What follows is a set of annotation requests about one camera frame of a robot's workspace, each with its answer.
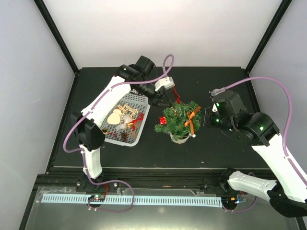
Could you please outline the red gift box ornament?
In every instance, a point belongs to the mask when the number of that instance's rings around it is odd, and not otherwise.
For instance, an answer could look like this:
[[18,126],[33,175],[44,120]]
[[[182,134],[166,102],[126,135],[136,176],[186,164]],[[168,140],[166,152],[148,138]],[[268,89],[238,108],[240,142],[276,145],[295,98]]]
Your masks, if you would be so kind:
[[161,125],[166,125],[167,124],[166,117],[165,116],[159,117],[159,122]]

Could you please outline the brown ribbon bow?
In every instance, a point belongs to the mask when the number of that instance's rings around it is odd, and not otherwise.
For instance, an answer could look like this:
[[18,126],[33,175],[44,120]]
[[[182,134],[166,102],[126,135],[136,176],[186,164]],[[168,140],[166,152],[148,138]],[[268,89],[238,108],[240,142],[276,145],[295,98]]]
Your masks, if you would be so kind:
[[188,119],[187,121],[184,123],[184,126],[185,127],[188,127],[190,128],[190,135],[194,138],[196,137],[196,134],[195,134],[195,130],[194,130],[194,124],[193,124],[193,117],[197,114],[197,112],[201,109],[200,106],[196,107],[192,112],[191,111],[187,111],[187,116],[188,116]]

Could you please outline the small green christmas tree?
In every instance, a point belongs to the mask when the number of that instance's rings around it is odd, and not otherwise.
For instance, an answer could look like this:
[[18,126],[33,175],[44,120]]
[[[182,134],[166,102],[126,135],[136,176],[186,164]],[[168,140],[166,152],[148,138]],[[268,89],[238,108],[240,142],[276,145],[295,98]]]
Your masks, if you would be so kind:
[[[189,137],[192,137],[190,135],[189,126],[185,127],[184,123],[188,119],[187,111],[192,112],[198,106],[199,105],[193,101],[189,103],[181,102],[181,104],[178,104],[177,102],[172,103],[171,107],[166,108],[163,111],[162,115],[166,117],[167,124],[166,125],[161,125],[160,123],[156,124],[154,126],[155,132],[165,133],[168,135],[172,133],[173,135],[178,135],[178,136],[189,135]],[[199,110],[192,119],[194,124],[195,134],[201,127],[201,118],[202,118],[201,110]]]

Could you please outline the white perforated plastic basket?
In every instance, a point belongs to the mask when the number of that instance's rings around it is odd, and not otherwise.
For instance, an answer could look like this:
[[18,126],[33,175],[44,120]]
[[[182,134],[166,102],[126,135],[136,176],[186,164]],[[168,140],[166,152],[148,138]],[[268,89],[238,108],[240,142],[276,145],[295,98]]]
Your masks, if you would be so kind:
[[[138,113],[138,116],[140,113],[144,113],[144,119],[141,121],[142,122],[142,125],[141,127],[139,128],[138,130],[138,135],[137,135],[137,138],[136,139],[132,139],[131,138],[131,133],[132,131],[134,130],[134,123],[130,123],[129,126],[126,128],[126,129],[121,129],[121,130],[116,130],[116,126],[117,125],[110,125],[107,123],[107,118],[108,116],[113,112],[114,109],[117,109],[117,106],[120,104],[120,105],[124,105],[128,103],[129,106],[131,106],[132,108],[136,108],[138,109],[139,113]],[[128,146],[128,147],[133,147],[135,146],[138,142],[139,142],[139,139],[141,137],[141,134],[142,134],[142,130],[144,128],[144,124],[145,124],[145,121],[146,121],[146,118],[147,118],[147,115],[149,113],[149,110],[150,110],[150,105],[148,104],[148,98],[145,97],[145,96],[141,96],[141,95],[138,95],[136,93],[135,90],[127,93],[125,96],[123,96],[118,102],[117,104],[110,110],[110,112],[108,113],[108,115],[106,116],[106,118],[104,119],[104,121],[102,122],[101,126],[100,126],[100,129],[102,130],[103,128],[106,128],[109,132],[114,132],[115,130],[117,131],[117,135],[118,135],[118,138],[115,139],[113,137],[111,137],[109,134],[106,135],[106,139],[105,139],[105,142],[108,142],[108,143],[112,143],[112,144],[116,144],[116,145],[121,145],[121,146]],[[122,142],[121,140],[121,133],[122,132],[126,132],[129,134],[129,138],[128,138],[128,141],[127,142]]]

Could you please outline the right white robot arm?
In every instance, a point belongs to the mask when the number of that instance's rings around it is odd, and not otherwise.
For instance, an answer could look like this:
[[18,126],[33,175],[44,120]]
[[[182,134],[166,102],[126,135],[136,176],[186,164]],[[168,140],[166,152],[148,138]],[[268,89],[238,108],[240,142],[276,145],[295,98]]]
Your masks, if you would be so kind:
[[249,113],[238,93],[212,92],[212,107],[204,110],[204,127],[217,128],[226,136],[247,144],[257,152],[275,175],[261,179],[228,168],[218,181],[219,190],[246,192],[267,202],[288,218],[307,215],[307,175],[288,148],[274,121],[265,113]]

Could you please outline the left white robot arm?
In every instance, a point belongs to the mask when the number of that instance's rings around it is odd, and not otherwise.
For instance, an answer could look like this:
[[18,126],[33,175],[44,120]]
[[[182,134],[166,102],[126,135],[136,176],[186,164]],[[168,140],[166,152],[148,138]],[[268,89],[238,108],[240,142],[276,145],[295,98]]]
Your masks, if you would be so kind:
[[83,172],[88,176],[86,185],[92,191],[103,186],[103,179],[99,177],[102,173],[100,148],[106,138],[102,124],[110,111],[131,90],[147,97],[149,105],[161,105],[167,98],[166,90],[175,85],[168,76],[169,69],[163,69],[161,76],[147,80],[153,68],[154,63],[145,56],[140,56],[135,64],[120,66],[103,91],[81,112],[72,114],[74,125],[69,134],[78,139]]

